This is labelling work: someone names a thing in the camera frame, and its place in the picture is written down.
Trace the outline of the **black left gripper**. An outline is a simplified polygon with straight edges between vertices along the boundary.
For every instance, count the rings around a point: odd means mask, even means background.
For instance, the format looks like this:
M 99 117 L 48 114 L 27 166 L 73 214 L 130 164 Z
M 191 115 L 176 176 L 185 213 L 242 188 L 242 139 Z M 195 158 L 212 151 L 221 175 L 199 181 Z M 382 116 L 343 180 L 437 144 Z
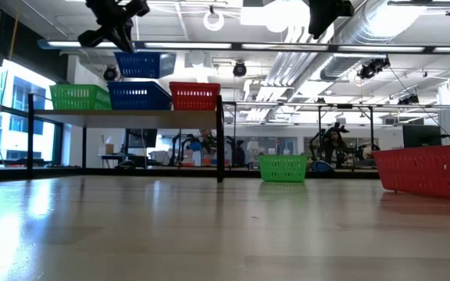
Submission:
M 107 40 L 122 52 L 134 52 L 132 18 L 145 16 L 150 8 L 146 0 L 130 0 L 126 5 L 121 5 L 120 2 L 121 0 L 85 0 L 100 27 L 97 30 L 86 30 L 78 36 L 77 40 L 82 47 L 97 47 Z

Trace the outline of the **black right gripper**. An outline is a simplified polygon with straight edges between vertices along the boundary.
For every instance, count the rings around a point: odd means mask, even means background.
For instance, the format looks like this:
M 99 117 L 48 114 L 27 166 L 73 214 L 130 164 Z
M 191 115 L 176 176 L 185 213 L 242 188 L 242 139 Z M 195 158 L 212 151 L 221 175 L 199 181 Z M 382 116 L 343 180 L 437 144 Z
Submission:
M 320 38 L 339 16 L 353 16 L 354 6 L 350 0 L 308 0 L 311 19 L 309 33 Z

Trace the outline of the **green plastic slotted basket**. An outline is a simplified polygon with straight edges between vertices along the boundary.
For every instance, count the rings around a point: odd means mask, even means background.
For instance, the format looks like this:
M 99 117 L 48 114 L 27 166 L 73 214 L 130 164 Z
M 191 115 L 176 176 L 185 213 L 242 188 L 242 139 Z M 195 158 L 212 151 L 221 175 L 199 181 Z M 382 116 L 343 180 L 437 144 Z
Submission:
M 94 84 L 56 84 L 50 87 L 54 110 L 111 110 L 109 92 Z
M 307 155 L 260 155 L 261 178 L 265 182 L 302 183 L 307 160 Z

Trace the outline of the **wooden shelf with black legs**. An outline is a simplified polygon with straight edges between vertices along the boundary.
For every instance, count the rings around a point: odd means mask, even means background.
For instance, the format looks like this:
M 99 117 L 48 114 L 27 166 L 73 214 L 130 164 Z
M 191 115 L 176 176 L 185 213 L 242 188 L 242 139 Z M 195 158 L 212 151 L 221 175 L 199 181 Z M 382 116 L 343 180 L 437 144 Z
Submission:
M 212 111 L 161 111 L 161 110 L 46 110 L 36 109 L 29 102 L 28 133 L 34 133 L 34 120 L 63 123 L 78 126 L 82 133 L 82 168 L 86 168 L 87 129 L 214 129 L 217 140 L 216 180 L 221 183 L 225 177 L 224 165 L 224 121 L 223 99 L 216 97 L 216 110 Z

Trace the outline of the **overhead light bar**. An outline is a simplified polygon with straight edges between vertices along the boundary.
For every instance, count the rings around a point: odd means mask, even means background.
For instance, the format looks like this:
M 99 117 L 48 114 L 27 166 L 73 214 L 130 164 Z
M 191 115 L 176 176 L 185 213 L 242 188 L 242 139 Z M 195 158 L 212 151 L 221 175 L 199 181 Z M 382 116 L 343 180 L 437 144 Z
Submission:
M 244 43 L 193 41 L 135 41 L 136 50 L 226 51 L 226 52 L 313 52 L 341 54 L 450 55 L 450 45 Z

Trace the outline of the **black computer monitor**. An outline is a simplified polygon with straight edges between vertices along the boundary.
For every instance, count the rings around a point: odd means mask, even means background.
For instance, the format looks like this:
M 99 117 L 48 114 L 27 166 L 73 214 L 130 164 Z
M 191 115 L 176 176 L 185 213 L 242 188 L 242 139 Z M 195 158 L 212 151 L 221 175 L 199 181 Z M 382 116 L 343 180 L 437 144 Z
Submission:
M 440 146 L 441 129 L 431 125 L 403 125 L 403 144 L 405 148 Z
M 127 129 L 128 148 L 154 148 L 157 142 L 157 129 Z

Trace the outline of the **black track light fixture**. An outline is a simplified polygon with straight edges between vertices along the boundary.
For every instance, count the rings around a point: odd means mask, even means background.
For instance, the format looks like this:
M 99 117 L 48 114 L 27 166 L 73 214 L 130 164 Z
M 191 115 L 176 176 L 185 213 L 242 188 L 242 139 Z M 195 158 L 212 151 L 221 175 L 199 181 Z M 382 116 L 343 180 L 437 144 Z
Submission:
M 445 15 L 450 16 L 450 0 L 390 0 L 387 4 L 393 6 L 448 7 L 449 10 Z

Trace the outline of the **person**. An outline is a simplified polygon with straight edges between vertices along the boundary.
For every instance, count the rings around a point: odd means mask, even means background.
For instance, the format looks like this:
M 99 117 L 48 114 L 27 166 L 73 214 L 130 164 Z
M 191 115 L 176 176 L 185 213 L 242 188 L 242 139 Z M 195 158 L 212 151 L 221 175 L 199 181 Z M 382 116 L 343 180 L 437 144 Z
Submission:
M 200 129 L 199 135 L 201 140 L 201 146 L 206 150 L 208 155 L 214 155 L 216 153 L 216 138 L 210 129 Z
M 335 123 L 323 135 L 323 159 L 328 164 L 335 164 L 336 167 L 341 167 L 346 160 L 348 147 L 343 141 L 341 134 L 347 132 L 344 126 Z

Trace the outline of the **blue rounded object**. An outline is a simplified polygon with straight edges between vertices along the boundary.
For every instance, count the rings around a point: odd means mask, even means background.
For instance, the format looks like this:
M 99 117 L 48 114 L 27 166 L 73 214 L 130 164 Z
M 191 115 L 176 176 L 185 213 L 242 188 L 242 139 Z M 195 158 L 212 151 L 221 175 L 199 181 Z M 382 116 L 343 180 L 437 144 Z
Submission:
M 312 163 L 311 171 L 315 173 L 329 173 L 333 172 L 332 166 L 324 160 L 316 160 Z

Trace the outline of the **silver ventilation duct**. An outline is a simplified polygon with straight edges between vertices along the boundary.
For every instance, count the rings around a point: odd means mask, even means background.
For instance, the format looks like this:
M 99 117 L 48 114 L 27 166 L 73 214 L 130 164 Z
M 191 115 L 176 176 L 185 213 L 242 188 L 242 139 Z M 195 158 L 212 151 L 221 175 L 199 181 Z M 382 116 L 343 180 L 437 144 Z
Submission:
M 396 6 L 389 1 L 367 0 L 361 9 L 330 40 L 331 44 L 387 44 L 407 30 L 425 11 L 425 6 Z M 316 71 L 322 80 L 336 80 L 360 59 L 320 56 L 322 65 Z

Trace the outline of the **black metal frame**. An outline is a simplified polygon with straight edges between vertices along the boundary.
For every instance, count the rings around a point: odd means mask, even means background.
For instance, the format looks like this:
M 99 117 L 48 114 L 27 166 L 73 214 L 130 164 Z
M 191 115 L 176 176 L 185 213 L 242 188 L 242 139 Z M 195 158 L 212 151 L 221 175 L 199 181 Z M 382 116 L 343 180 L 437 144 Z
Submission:
M 403 125 L 431 125 L 441 129 L 442 145 L 450 145 L 450 105 L 372 105 L 366 103 L 287 103 L 223 101 L 226 136 L 243 140 L 245 164 L 253 169 L 260 155 L 307 155 L 323 160 L 323 135 L 339 123 L 348 131 L 348 147 L 340 169 L 372 169 L 373 153 L 405 148 Z M 231 160 L 228 144 L 226 153 Z

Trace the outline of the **black aluminium rail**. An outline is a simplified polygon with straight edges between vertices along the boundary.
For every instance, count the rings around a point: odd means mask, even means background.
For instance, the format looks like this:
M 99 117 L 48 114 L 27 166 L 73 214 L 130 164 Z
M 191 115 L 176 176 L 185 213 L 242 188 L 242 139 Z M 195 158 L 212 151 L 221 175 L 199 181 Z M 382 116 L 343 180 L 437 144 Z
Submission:
M 216 169 L 93 169 L 93 168 L 39 168 L 32 170 L 31 180 L 47 179 L 64 176 L 151 176 L 151 177 L 195 177 L 195 178 L 260 178 L 260 171 L 226 169 L 218 172 Z M 376 170 L 367 171 L 336 171 L 316 173 L 308 171 L 306 179 L 338 179 L 338 180 L 378 180 Z

